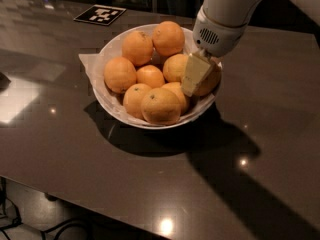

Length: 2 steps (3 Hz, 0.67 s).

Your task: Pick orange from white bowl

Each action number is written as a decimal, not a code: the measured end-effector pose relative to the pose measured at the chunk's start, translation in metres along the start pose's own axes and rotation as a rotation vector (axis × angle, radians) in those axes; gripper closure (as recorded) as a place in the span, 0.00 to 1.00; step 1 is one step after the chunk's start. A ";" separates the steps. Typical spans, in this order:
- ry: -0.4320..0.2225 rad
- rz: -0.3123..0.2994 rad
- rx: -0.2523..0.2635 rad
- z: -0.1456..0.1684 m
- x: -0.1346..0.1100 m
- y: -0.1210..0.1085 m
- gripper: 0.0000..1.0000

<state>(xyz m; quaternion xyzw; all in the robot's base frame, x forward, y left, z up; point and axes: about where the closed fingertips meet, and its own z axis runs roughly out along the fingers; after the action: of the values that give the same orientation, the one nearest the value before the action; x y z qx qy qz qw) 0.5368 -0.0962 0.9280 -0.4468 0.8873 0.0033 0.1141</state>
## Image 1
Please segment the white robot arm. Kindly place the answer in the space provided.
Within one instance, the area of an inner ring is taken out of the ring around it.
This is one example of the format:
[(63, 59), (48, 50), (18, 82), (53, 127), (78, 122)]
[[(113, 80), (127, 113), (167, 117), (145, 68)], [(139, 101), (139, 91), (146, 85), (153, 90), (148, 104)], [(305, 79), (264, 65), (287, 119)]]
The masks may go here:
[[(197, 50), (188, 56), (182, 91), (192, 96), (219, 59), (239, 43), (262, 0), (204, 0), (194, 28)], [(320, 0), (290, 0), (316, 24), (320, 24)]]

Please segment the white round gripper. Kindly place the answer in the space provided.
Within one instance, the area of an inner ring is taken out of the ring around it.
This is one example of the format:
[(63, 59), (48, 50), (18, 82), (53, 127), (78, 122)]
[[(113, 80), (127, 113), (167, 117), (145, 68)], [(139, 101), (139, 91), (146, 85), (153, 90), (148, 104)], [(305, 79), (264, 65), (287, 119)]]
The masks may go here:
[(214, 57), (223, 57), (231, 52), (240, 41), (248, 25), (248, 14), (241, 11), (228, 12), (225, 19), (218, 21), (210, 15), (211, 10), (201, 6), (193, 28), (193, 40), (198, 49), (188, 56), (181, 82), (183, 93), (191, 97), (214, 67)]

